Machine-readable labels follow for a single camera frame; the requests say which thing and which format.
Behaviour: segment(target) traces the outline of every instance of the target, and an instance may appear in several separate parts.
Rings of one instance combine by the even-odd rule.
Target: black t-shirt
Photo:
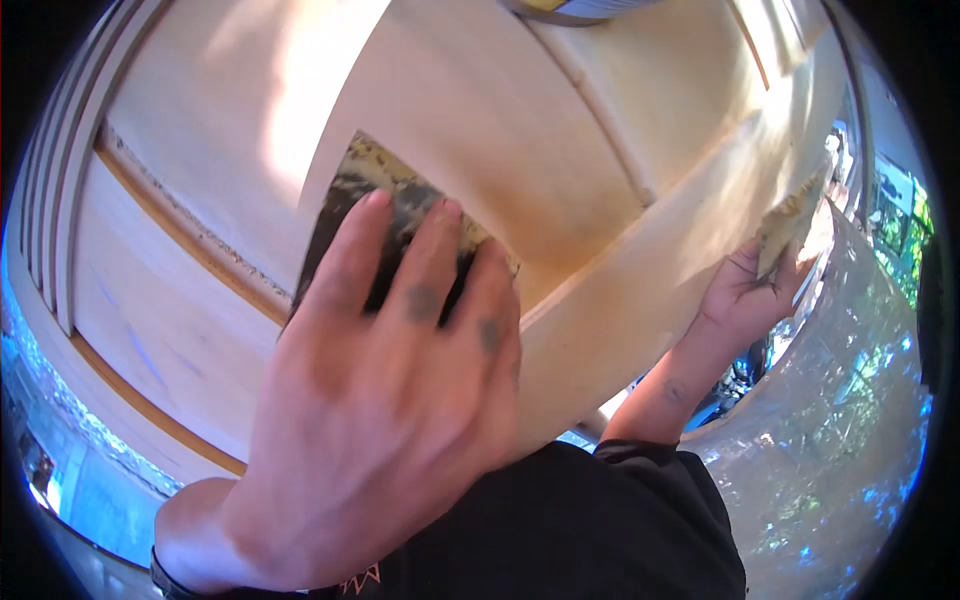
[[[169,588],[156,560],[154,567],[155,581]],[[704,464],[674,445],[622,440],[600,444],[593,456],[554,442],[484,476],[446,515],[340,586],[309,594],[222,594],[363,600],[745,596],[727,509]]]

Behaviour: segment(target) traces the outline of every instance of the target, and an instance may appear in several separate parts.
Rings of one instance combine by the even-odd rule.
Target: tattoo
[[[487,354],[496,354],[500,348],[500,326],[496,319],[481,319],[477,322],[477,330],[480,332],[480,346]]]
[[[443,299],[429,285],[415,285],[407,290],[407,319],[410,321],[414,323],[422,323],[427,319],[436,321],[441,308],[443,308]]]
[[[663,384],[663,397],[670,404],[682,404],[686,398],[686,386],[677,379],[667,379]]]

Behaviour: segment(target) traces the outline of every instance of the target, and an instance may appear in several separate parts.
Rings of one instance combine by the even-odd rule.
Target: wood grain
[[[74,116],[74,135],[61,167],[60,206],[53,207],[56,218],[54,278],[57,320],[68,335],[73,330],[71,258],[77,202],[82,175],[92,153],[93,137],[106,111],[105,102],[116,86],[118,74],[131,57],[137,42],[166,4],[166,0],[124,0],[107,23],[81,75],[81,85],[88,85],[89,91]]]
[[[183,251],[190,254],[194,260],[204,266],[207,271],[220,280],[234,294],[248,302],[253,308],[260,311],[265,317],[283,327],[287,322],[287,312],[278,309],[274,304],[265,302],[257,290],[250,286],[248,279],[237,277],[225,269],[224,264],[215,259],[189,232],[184,230],[177,222],[170,218],[169,214],[157,206],[157,201],[150,193],[144,189],[142,182],[138,181],[121,161],[106,147],[101,140],[94,144],[94,151],[100,158],[104,166],[110,171],[113,177],[136,201],[137,205],[150,216],[154,222],[163,229],[170,239],[175,241]]]
[[[74,260],[77,330],[151,404],[246,461],[280,327],[187,253],[96,155]]]
[[[524,309],[649,200],[564,73],[494,2],[401,0],[384,11],[317,145],[301,214],[317,214],[358,129],[505,243],[521,264]]]
[[[822,37],[667,197],[524,315],[518,454],[653,366],[686,331],[719,262],[809,178],[840,109],[838,52],[832,34]]]
[[[22,212],[23,204],[11,206]],[[243,465],[192,434],[123,381],[103,363],[83,338],[63,335],[54,315],[34,287],[22,256],[11,252],[18,232],[8,228],[4,244],[10,284],[27,326],[43,355],[77,399],[110,430],[148,461],[185,484],[206,477],[232,477]]]
[[[284,309],[319,213],[299,207],[317,140],[387,0],[178,2],[123,77],[108,126]]]
[[[763,102],[753,50],[725,2],[660,2],[589,28],[527,24],[654,200]]]

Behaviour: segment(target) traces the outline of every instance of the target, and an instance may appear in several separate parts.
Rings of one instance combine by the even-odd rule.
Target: hand
[[[774,281],[757,281],[760,238],[748,241],[720,265],[701,300],[698,319],[718,329],[718,339],[737,351],[761,338],[794,312],[793,298],[812,266],[812,261],[798,266],[799,251],[799,242],[788,244]]]
[[[463,295],[438,329],[456,277],[461,211],[437,203],[383,307],[364,315],[391,216],[389,194],[376,191],[337,231],[269,364],[247,472],[211,512],[224,540],[204,554],[221,557],[211,562],[216,572],[191,566],[182,585],[338,584],[509,460],[520,342],[506,254],[493,240],[480,246]]]

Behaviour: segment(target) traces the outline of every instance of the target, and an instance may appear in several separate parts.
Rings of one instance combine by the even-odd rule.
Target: right hand
[[[249,467],[217,512],[234,586],[339,584],[514,450],[519,303],[503,247],[480,246],[438,329],[461,228],[458,205],[438,202],[364,315],[391,216],[384,191],[350,211],[277,344]]]

